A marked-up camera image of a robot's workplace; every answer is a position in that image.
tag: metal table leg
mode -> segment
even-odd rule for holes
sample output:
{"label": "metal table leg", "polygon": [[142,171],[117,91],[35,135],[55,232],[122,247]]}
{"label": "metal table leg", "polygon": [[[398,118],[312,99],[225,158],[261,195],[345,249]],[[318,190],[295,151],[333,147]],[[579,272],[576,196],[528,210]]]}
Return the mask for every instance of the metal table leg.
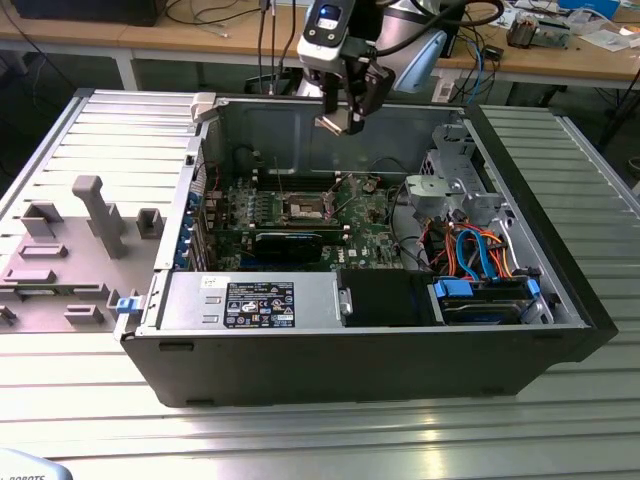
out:
{"label": "metal table leg", "polygon": [[118,65],[120,78],[122,79],[122,87],[125,90],[140,90],[140,81],[136,75],[133,65],[133,55],[131,50],[119,49],[114,54],[114,60]]}

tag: white paper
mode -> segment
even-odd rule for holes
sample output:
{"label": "white paper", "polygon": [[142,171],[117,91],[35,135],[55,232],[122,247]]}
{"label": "white paper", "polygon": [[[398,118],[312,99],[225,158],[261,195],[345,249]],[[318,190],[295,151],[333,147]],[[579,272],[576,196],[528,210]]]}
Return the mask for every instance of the white paper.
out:
{"label": "white paper", "polygon": [[629,40],[625,40],[622,35],[610,32],[609,30],[599,30],[588,35],[582,35],[580,38],[597,47],[606,48],[610,52],[624,50],[629,46]]}

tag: green circuit board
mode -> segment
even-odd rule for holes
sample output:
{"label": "green circuit board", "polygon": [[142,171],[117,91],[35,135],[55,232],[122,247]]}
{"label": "green circuit board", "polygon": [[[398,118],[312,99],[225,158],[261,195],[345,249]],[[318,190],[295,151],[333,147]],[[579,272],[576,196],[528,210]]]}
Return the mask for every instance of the green circuit board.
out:
{"label": "green circuit board", "polygon": [[[210,229],[215,249],[212,268],[316,272],[403,268],[388,225],[389,192],[377,188],[375,177],[363,175],[344,181],[333,192],[330,205],[323,204],[322,195],[323,192],[260,191],[242,181],[228,187],[223,193],[222,214],[218,216],[223,220]],[[327,205],[335,211],[331,216]],[[294,266],[256,264],[252,258],[255,236],[271,231],[321,235],[325,244],[320,261]]]}

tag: black box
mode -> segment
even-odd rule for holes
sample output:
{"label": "black box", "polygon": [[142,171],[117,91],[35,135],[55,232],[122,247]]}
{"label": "black box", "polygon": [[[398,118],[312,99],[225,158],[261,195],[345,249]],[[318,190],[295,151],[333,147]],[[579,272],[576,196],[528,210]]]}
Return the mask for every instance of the black box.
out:
{"label": "black box", "polygon": [[12,0],[22,18],[117,22],[152,27],[167,0]]}

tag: slotted aluminum surface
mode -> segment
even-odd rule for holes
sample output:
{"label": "slotted aluminum surface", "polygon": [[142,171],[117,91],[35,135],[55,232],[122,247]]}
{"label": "slotted aluminum surface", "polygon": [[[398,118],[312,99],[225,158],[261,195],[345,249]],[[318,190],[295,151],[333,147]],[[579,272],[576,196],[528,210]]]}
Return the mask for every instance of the slotted aluminum surface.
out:
{"label": "slotted aluminum surface", "polygon": [[[555,134],[567,139],[562,129]],[[547,183],[537,175],[547,172],[525,170],[531,172]],[[578,178],[603,183],[597,170]],[[559,230],[573,236],[609,238],[607,225],[622,228],[571,222],[562,208],[554,214],[564,220]],[[634,225],[625,225],[624,235],[634,235]],[[636,479],[638,309],[637,300],[617,296],[633,293],[623,278],[637,282],[640,266],[614,262],[618,269],[609,260],[581,261],[597,288],[613,295],[605,301],[631,302],[629,315],[616,318],[622,332],[585,362],[554,367],[517,397],[170,409],[110,335],[5,335],[0,443],[57,459],[77,480]]]}
{"label": "slotted aluminum surface", "polygon": [[545,109],[483,111],[611,318],[637,332],[640,205],[633,194],[568,119]]}
{"label": "slotted aluminum surface", "polygon": [[87,216],[71,193],[78,175],[99,175],[102,196],[123,217],[140,208],[168,213],[189,139],[195,134],[184,93],[97,90],[74,107],[0,220],[0,269],[25,233],[32,201],[51,201],[63,216]]}

